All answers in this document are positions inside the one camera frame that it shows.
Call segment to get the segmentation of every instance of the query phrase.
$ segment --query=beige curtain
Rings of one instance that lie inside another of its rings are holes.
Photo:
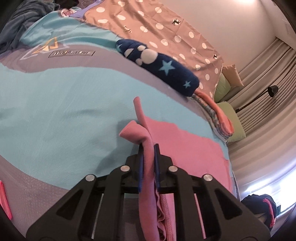
[[[239,73],[244,87],[224,98],[237,109],[268,86],[279,87],[274,98],[265,94],[238,113],[247,137],[231,143],[229,155],[242,198],[275,184],[296,167],[295,64],[296,51],[276,39]]]

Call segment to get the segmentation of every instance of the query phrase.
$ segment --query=orange cloth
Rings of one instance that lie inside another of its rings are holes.
[[[205,102],[207,102],[209,106],[211,106],[211,108],[217,113],[222,131],[227,135],[232,135],[234,133],[234,128],[231,121],[225,115],[223,110],[221,110],[221,108],[212,100],[212,98],[198,89],[194,91],[194,94],[198,95]]]

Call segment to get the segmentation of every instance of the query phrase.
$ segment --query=dark clothing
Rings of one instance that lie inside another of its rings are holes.
[[[72,8],[76,7],[79,4],[78,0],[55,0],[56,3],[58,3],[61,8]]]
[[[59,4],[43,0],[23,1],[0,33],[0,54],[16,49],[21,36],[33,23],[58,9]]]
[[[250,209],[254,214],[266,213],[267,219],[264,224],[269,228],[270,231],[272,230],[275,218],[277,216],[277,209],[276,203],[271,196],[267,194],[260,196],[255,194],[251,196],[248,195],[241,201],[241,203]]]

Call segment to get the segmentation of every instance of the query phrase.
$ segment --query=beige polka dot sheet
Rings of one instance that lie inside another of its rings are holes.
[[[187,21],[162,3],[105,0],[88,10],[84,19],[179,61],[199,78],[199,89],[213,98],[223,65],[221,55]]]

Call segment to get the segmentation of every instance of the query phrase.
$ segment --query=metal screw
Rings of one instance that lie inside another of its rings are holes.
[[[169,170],[170,172],[176,172],[176,171],[178,171],[178,168],[177,168],[176,166],[170,166],[170,167],[168,168],[168,170]]]
[[[88,182],[92,182],[95,179],[95,176],[92,174],[89,174],[85,177],[85,180],[87,180]]]
[[[124,165],[120,168],[123,172],[128,172],[130,170],[130,167],[128,165]]]
[[[204,179],[209,182],[209,181],[213,180],[213,176],[210,174],[206,174],[206,175],[204,175]]]

